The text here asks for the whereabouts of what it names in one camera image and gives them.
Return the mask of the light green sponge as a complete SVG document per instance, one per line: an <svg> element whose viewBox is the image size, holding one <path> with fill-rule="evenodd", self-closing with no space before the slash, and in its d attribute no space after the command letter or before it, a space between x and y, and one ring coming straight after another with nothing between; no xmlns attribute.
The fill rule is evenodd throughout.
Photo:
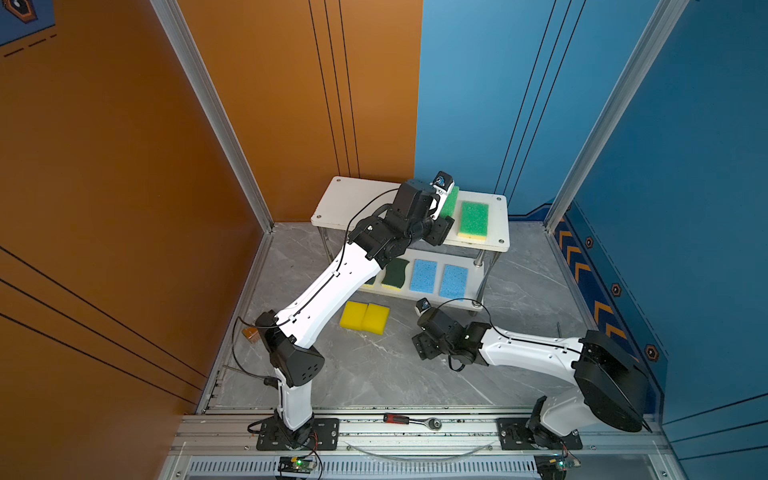
<svg viewBox="0 0 768 480"><path fill-rule="evenodd" d="M488 225L488 204L468 201L461 204L458 238L484 242L488 236Z"/></svg>
<svg viewBox="0 0 768 480"><path fill-rule="evenodd" d="M454 184L450 190L449 195L446 197L444 204L441 207L441 210L439 212L440 218L454 217L454 211L456 208L459 192L460 192L460 188L456 184Z"/></svg>

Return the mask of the blue cellulose sponge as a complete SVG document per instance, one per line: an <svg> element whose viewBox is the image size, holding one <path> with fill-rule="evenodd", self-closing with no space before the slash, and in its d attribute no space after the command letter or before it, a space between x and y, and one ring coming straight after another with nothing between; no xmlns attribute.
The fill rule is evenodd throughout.
<svg viewBox="0 0 768 480"><path fill-rule="evenodd" d="M437 274L437 263L431 260L417 259L413 263L410 282L412 292L433 294Z"/></svg>
<svg viewBox="0 0 768 480"><path fill-rule="evenodd" d="M440 284L439 296L445 301L461 300L466 296L469 272L467 268L446 265Z"/></svg>

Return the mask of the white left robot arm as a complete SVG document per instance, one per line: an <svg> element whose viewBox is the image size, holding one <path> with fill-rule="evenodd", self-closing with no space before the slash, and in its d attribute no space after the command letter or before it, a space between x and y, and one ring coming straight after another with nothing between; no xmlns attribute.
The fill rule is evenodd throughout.
<svg viewBox="0 0 768 480"><path fill-rule="evenodd" d="M366 281L404 255L415 242L441 245L454 220L440 215L455 182L440 171L427 184L400 184L394 199L347 225L340 253L292 303L262 313L255 325L278 379L276 417L291 432L311 428L311 382L325 358L314 344L331 317Z"/></svg>

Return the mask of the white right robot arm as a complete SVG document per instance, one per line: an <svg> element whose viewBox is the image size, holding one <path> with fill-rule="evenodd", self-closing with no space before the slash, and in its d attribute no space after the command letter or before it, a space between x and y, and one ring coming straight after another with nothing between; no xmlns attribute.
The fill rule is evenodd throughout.
<svg viewBox="0 0 768 480"><path fill-rule="evenodd" d="M421 332L412 342L423 360L444 355L449 368L468 365L514 367L565 381L570 388L540 397L522 428L537 449L576 449L577 431L596 423L636 433L644 419L649 379L639 361L606 334L546 338L500 329L490 321L462 325L440 306L417 302Z"/></svg>

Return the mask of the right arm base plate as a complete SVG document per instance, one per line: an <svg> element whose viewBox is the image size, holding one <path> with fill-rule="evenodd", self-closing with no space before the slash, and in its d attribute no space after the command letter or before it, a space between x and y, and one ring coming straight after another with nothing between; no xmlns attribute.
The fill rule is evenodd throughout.
<svg viewBox="0 0 768 480"><path fill-rule="evenodd" d="M497 434L503 450L581 450L583 443L576 431L560 437L543 427L530 429L522 418L499 418Z"/></svg>

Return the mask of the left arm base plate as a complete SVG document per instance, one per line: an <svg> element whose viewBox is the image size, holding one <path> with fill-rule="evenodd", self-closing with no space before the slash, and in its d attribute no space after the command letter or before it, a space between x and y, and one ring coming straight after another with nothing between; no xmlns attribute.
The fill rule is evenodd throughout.
<svg viewBox="0 0 768 480"><path fill-rule="evenodd" d="M289 429L278 415L260 420L249 426L257 436L258 451L309 450L335 451L339 440L338 418L311 418L297 430Z"/></svg>

